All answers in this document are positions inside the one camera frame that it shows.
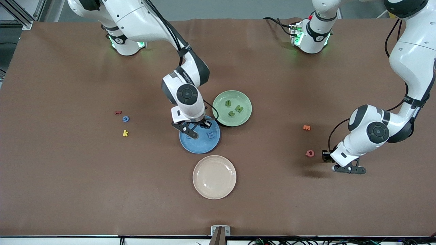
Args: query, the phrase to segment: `wire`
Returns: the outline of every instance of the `wire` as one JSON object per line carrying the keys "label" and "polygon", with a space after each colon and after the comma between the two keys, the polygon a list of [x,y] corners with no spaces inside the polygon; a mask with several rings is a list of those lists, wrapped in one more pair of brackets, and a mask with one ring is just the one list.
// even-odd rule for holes
{"label": "wire", "polygon": [[289,27],[289,25],[287,26],[287,25],[284,25],[284,24],[280,23],[278,18],[277,18],[277,20],[274,20],[274,19],[271,18],[271,17],[265,17],[265,18],[263,18],[262,20],[272,20],[272,21],[274,21],[277,25],[281,25],[281,26],[283,26],[283,27]]}
{"label": "wire", "polygon": [[274,23],[276,23],[277,25],[279,25],[279,26],[282,28],[282,30],[283,30],[286,34],[288,34],[289,36],[293,36],[293,37],[296,37],[296,36],[297,36],[296,34],[291,34],[291,33],[287,32],[287,31],[285,30],[285,28],[284,28],[284,27],[289,28],[289,25],[295,24],[296,22],[290,23],[289,25],[284,25],[284,24],[282,24],[282,22],[280,21],[279,18],[277,18],[276,20],[274,20],[274,19],[271,18],[271,17],[265,17],[265,18],[263,18],[262,20],[272,20],[272,21],[274,21]]}
{"label": "wire", "polygon": [[211,105],[209,102],[205,101],[204,99],[203,99],[203,101],[204,101],[206,104],[208,104],[210,107],[212,107],[212,109],[217,113],[217,117],[215,117],[214,119],[209,119],[209,120],[212,120],[212,121],[218,120],[219,113],[218,113],[217,109],[215,109],[215,107],[214,107],[213,105]]}
{"label": "wire", "polygon": [[331,153],[331,148],[330,148],[330,139],[331,139],[331,136],[333,135],[333,133],[335,132],[335,130],[342,124],[342,123],[344,123],[344,122],[346,122],[346,121],[348,121],[348,120],[350,120],[349,118],[348,119],[345,119],[344,121],[342,121],[342,122],[340,122],[340,123],[338,123],[337,125],[336,125],[336,127],[335,128],[333,128],[333,130],[331,131],[331,133],[330,133],[330,135],[328,136],[328,151]]}
{"label": "wire", "polygon": [[400,39],[400,32],[401,32],[401,25],[402,24],[403,24],[403,21],[400,21],[400,25],[398,26],[397,41]]}
{"label": "wire", "polygon": [[[389,40],[390,36],[392,35],[392,32],[394,32],[395,27],[397,26],[397,24],[398,24],[399,21],[400,21],[400,19],[397,19],[397,21],[395,22],[395,24],[394,24],[394,26],[392,27],[391,31],[389,32],[388,36],[386,37],[386,41],[385,41],[385,52],[386,52],[386,55],[388,56],[388,58],[390,57],[390,54],[389,54],[389,52],[388,52],[388,40]],[[400,22],[400,25],[399,25],[399,27],[398,27],[397,41],[398,41],[398,39],[400,39],[400,32],[401,32],[401,25],[402,25],[402,23],[403,23],[403,21]],[[409,88],[407,87],[407,84],[406,84],[406,95],[407,95],[408,93],[409,93]],[[392,111],[392,110],[395,110],[395,109],[398,108],[402,103],[403,103],[403,101],[401,101],[400,103],[398,103],[396,106],[394,106],[394,107],[392,107],[392,108],[390,108],[390,109],[387,109],[386,111],[390,112],[390,111]],[[337,128],[342,124],[342,123],[344,123],[344,122],[346,122],[346,121],[348,121],[348,120],[350,120],[350,119],[348,118],[348,119],[345,119],[344,121],[340,122],[340,123],[337,124],[336,127],[333,128],[333,130],[331,131],[331,133],[330,133],[330,135],[329,135],[329,137],[328,137],[328,150],[329,150],[330,153],[331,153],[331,148],[330,148],[330,139],[331,139],[331,136],[333,135],[333,133],[335,132],[335,130],[336,130],[336,129],[337,129]]]}
{"label": "wire", "polygon": [[[409,88],[407,87],[407,85],[406,85],[406,95],[409,93]],[[398,103],[396,106],[394,106],[394,107],[392,107],[392,108],[390,108],[390,109],[387,109],[386,111],[388,111],[388,112],[390,112],[390,111],[392,111],[392,110],[395,110],[395,109],[397,109],[401,104],[403,103],[403,101],[401,101],[400,103]],[[348,121],[348,120],[350,120],[349,118],[348,119],[345,119],[344,121],[342,121],[342,122],[340,122],[339,124],[337,124],[336,125],[336,127],[335,128],[333,128],[333,130],[331,131],[331,133],[330,133],[330,135],[329,135],[329,137],[328,137],[328,151],[331,153],[331,148],[330,148],[330,139],[331,139],[331,136],[333,135],[333,133],[335,132],[335,130],[342,124],[342,123],[344,123],[344,122],[346,122],[346,121]]]}
{"label": "wire", "polygon": [[391,31],[389,32],[389,34],[388,34],[388,36],[386,37],[386,40],[385,40],[385,52],[386,52],[386,55],[388,56],[388,58],[390,57],[390,54],[388,52],[388,40],[391,37],[392,32],[394,32],[395,27],[397,27],[397,24],[398,24],[399,21],[400,21],[400,19],[397,19],[397,22],[395,22],[395,25],[392,27]]}
{"label": "wire", "polygon": [[275,244],[275,242],[273,242],[272,240],[265,239],[265,241],[266,241],[267,243],[269,243],[269,245],[277,245],[277,244]]}
{"label": "wire", "polygon": [[[159,19],[162,21],[163,25],[167,28],[168,32],[170,33],[171,37],[174,40],[174,43],[176,44],[177,51],[180,51],[182,48],[180,46],[179,40],[176,38],[173,30],[169,26],[169,22],[160,14],[160,12],[157,10],[157,8],[154,6],[154,4],[150,0],[145,0],[145,2],[150,6],[151,10],[159,17]],[[183,63],[183,57],[180,57],[179,59],[179,65],[182,65]]]}

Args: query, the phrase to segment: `metal frame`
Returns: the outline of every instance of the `metal frame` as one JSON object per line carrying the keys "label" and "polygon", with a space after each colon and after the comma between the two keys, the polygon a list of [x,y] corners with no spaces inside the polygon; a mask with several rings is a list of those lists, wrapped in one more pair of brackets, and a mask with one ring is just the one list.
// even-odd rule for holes
{"label": "metal frame", "polygon": [[228,225],[213,225],[213,226],[211,226],[211,236],[214,235],[215,229],[219,228],[219,227],[223,227],[223,232],[225,232],[225,236],[230,236],[230,226],[228,226]]}
{"label": "metal frame", "polygon": [[226,245],[225,242],[225,226],[215,226],[214,233],[211,238],[211,241],[209,242],[209,245]]}
{"label": "metal frame", "polygon": [[46,6],[47,0],[39,0],[38,5],[36,6],[35,13],[33,13],[33,17],[39,21],[41,20],[42,11]]}
{"label": "metal frame", "polygon": [[338,19],[342,19],[342,10],[341,10],[341,8],[338,8],[336,12],[337,12],[337,18]]}
{"label": "metal frame", "polygon": [[0,5],[6,9],[18,22],[23,25],[23,30],[32,29],[36,19],[22,8],[15,0],[0,0]]}
{"label": "metal frame", "polygon": [[3,80],[4,76],[6,76],[6,72],[3,69],[0,69],[0,80]]}

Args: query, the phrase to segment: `brown table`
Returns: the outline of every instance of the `brown table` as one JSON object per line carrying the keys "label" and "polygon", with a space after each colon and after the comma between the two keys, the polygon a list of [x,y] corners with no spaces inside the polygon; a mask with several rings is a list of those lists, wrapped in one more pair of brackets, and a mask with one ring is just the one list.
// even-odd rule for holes
{"label": "brown table", "polygon": [[[365,175],[333,173],[320,157],[355,108],[402,99],[403,81],[383,48],[393,20],[338,20],[315,55],[291,47],[265,20],[174,25],[211,70],[203,97],[242,91],[253,104],[250,120],[221,127],[212,152],[191,154],[160,89],[178,62],[168,43],[123,57],[99,23],[37,22],[23,32],[0,90],[0,235],[200,235],[214,224],[230,225],[233,235],[436,230],[436,100],[411,138],[362,157]],[[342,126],[332,143],[346,134]],[[309,149],[316,157],[305,156]],[[215,201],[192,184],[196,163],[214,154],[238,175],[233,192]]]}

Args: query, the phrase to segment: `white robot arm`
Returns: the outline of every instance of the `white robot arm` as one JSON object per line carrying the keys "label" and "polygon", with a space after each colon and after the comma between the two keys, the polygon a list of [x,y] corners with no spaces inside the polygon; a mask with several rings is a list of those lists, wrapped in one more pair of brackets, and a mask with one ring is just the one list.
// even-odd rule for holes
{"label": "white robot arm", "polygon": [[180,56],[179,66],[162,80],[163,92],[176,105],[172,125],[194,139],[198,135],[185,123],[211,126],[197,89],[208,81],[209,68],[150,0],[68,0],[68,4],[79,16],[99,20],[121,55],[135,54],[146,42],[170,42]]}
{"label": "white robot arm", "polygon": [[411,136],[418,112],[429,99],[435,81],[436,0],[385,0],[385,6],[407,24],[389,62],[406,82],[408,91],[397,114],[371,105],[363,105],[352,113],[350,134],[330,154],[338,164],[334,171],[359,173],[351,164],[353,160],[386,142],[396,143]]}
{"label": "white robot arm", "polygon": [[316,54],[327,45],[337,10],[349,0],[312,0],[315,11],[309,19],[291,26],[291,43],[308,54]]}

